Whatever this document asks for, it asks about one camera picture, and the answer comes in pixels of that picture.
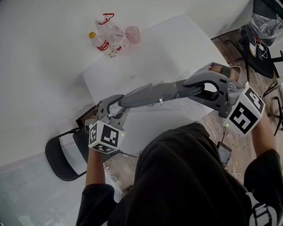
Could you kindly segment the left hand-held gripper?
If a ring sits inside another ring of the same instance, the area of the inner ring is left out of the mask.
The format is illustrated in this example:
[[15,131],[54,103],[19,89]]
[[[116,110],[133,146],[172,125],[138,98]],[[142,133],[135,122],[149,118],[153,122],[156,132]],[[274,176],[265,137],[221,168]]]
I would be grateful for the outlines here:
[[99,102],[97,122],[89,133],[89,148],[105,154],[119,150],[125,137],[122,127],[130,108],[121,108],[115,116],[110,116],[110,106],[122,100],[123,97],[123,94],[116,94]]

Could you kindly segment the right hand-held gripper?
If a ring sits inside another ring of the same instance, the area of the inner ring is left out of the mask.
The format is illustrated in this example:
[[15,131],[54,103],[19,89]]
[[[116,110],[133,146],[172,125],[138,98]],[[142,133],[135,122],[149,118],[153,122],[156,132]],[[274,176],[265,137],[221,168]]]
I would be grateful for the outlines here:
[[224,118],[223,126],[239,135],[247,135],[261,120],[265,103],[241,74],[239,67],[233,67],[240,76],[236,82],[225,75],[210,70],[208,64],[195,72],[184,83],[188,97],[218,111]]

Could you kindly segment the person's right hand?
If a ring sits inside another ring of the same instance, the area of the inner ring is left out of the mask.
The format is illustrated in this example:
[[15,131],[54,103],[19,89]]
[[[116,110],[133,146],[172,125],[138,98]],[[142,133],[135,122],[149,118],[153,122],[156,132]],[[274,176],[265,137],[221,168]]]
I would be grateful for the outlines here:
[[212,63],[212,65],[210,66],[210,70],[220,73],[222,75],[225,75],[226,77],[234,80],[234,81],[238,81],[240,76],[239,74],[232,68],[224,66],[224,65],[219,65],[216,63]]

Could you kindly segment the person's left hand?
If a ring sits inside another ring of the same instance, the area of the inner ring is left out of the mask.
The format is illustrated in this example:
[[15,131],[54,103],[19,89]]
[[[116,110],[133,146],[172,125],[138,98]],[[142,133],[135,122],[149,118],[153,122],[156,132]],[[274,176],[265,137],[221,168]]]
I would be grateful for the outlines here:
[[87,119],[85,121],[85,125],[84,125],[84,129],[85,132],[89,135],[90,133],[90,129],[92,128],[92,126],[97,122],[97,117],[96,115],[92,115],[90,119]]

